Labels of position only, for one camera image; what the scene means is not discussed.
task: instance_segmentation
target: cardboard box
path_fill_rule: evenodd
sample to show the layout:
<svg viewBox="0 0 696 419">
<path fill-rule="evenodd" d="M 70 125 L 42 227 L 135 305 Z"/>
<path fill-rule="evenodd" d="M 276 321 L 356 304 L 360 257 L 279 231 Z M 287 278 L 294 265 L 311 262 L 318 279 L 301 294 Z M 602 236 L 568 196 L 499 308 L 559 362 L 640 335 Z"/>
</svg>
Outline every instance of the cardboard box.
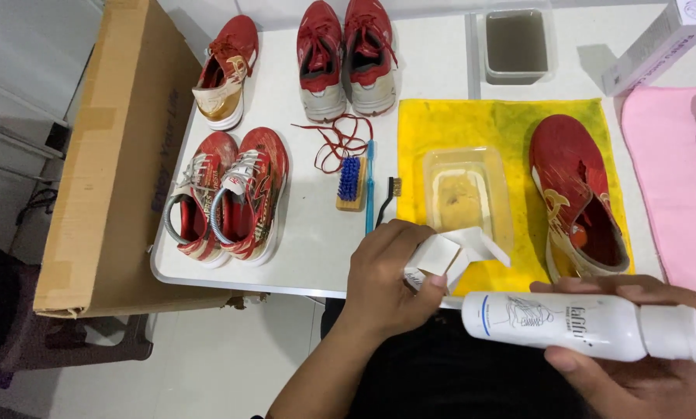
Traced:
<svg viewBox="0 0 696 419">
<path fill-rule="evenodd" d="M 482 227 L 434 234 L 410 257 L 404 267 L 404 279 L 415 289 L 420 289 L 429 275 L 446 274 L 447 294 L 454 292 L 456 284 L 472 262 L 500 260 L 507 268 L 511 258 L 495 244 Z"/>
<path fill-rule="evenodd" d="M 241 304 L 241 291 L 168 285 L 149 265 L 200 70 L 155 0 L 107 2 L 45 245 L 38 314 Z"/>
<path fill-rule="evenodd" d="M 696 0 L 670 0 L 637 41 L 601 76 L 604 93 L 647 86 L 696 45 Z"/>
</svg>

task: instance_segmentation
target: clear plastic tray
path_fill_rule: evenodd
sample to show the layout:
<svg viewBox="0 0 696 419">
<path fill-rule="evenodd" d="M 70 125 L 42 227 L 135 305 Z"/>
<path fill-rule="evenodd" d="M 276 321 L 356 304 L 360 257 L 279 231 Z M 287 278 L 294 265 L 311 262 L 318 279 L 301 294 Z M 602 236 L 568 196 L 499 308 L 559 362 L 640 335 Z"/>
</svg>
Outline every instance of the clear plastic tray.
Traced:
<svg viewBox="0 0 696 419">
<path fill-rule="evenodd" d="M 423 159 L 426 224 L 439 233 L 482 227 L 510 254 L 513 221 L 501 155 L 494 147 L 428 151 Z"/>
<path fill-rule="evenodd" d="M 489 0 L 480 30 L 488 83 L 532 84 L 553 77 L 556 39 L 549 0 Z"/>
</svg>

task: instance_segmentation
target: plastic container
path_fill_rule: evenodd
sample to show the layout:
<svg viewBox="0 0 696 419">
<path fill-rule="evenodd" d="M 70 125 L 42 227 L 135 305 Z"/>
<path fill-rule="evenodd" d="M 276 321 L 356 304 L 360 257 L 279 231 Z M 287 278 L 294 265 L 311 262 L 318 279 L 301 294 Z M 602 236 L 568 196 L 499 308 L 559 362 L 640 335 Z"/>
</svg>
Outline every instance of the plastic container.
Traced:
<svg viewBox="0 0 696 419">
<path fill-rule="evenodd" d="M 548 0 L 490 1 L 482 33 L 490 84 L 533 84 L 557 66 L 552 5 Z"/>
<path fill-rule="evenodd" d="M 494 147 L 428 151 L 423 159 L 426 224 L 439 233 L 482 227 L 507 254 L 513 222 L 501 155 Z"/>
<path fill-rule="evenodd" d="M 475 338 L 576 350 L 634 362 L 650 355 L 696 362 L 696 310 L 636 306 L 616 295 L 470 292 L 462 322 Z"/>
</svg>

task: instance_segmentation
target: red running shoe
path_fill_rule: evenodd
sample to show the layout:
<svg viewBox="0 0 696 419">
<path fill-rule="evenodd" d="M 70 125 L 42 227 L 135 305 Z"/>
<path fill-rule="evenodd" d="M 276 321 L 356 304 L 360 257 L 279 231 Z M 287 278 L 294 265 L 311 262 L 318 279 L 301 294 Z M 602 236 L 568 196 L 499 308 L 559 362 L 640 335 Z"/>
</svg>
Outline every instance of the red running shoe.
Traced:
<svg viewBox="0 0 696 419">
<path fill-rule="evenodd" d="M 211 232 L 209 210 L 221 176 L 237 157 L 237 143 L 227 133 L 214 132 L 200 144 L 162 212 L 162 220 L 177 248 L 207 268 L 218 268 L 229 259 Z M 180 233 L 172 227 L 172 206 L 180 203 Z"/>
<path fill-rule="evenodd" d="M 340 83 L 343 30 L 335 11 L 322 0 L 312 3 L 297 35 L 299 81 L 306 117 L 329 122 L 345 113 L 347 100 Z"/>
<path fill-rule="evenodd" d="M 345 45 L 353 109 L 377 116 L 395 103 L 392 25 L 378 0 L 351 0 L 345 12 Z"/>
<path fill-rule="evenodd" d="M 255 23 L 245 15 L 231 18 L 209 45 L 193 95 L 211 129 L 230 130 L 241 121 L 244 79 L 252 75 L 258 47 Z"/>
<path fill-rule="evenodd" d="M 604 160 L 577 119 L 552 115 L 532 135 L 529 165 L 547 205 L 549 277 L 621 274 L 629 255 L 611 214 Z"/>
<path fill-rule="evenodd" d="M 288 180 L 288 155 L 278 134 L 251 130 L 239 157 L 223 176 L 214 197 L 211 226 L 225 251 L 253 266 L 267 262 L 276 248 L 278 202 Z M 219 207 L 223 223 L 218 223 Z"/>
</svg>

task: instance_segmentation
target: pink towel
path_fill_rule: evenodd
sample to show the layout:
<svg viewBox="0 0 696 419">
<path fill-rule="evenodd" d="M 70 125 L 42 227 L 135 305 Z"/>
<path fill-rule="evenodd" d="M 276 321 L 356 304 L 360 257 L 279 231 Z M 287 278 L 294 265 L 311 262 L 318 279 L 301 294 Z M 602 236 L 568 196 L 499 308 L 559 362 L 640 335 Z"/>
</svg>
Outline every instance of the pink towel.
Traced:
<svg viewBox="0 0 696 419">
<path fill-rule="evenodd" d="M 671 284 L 696 291 L 696 88 L 635 90 L 622 132 L 663 270 Z"/>
</svg>

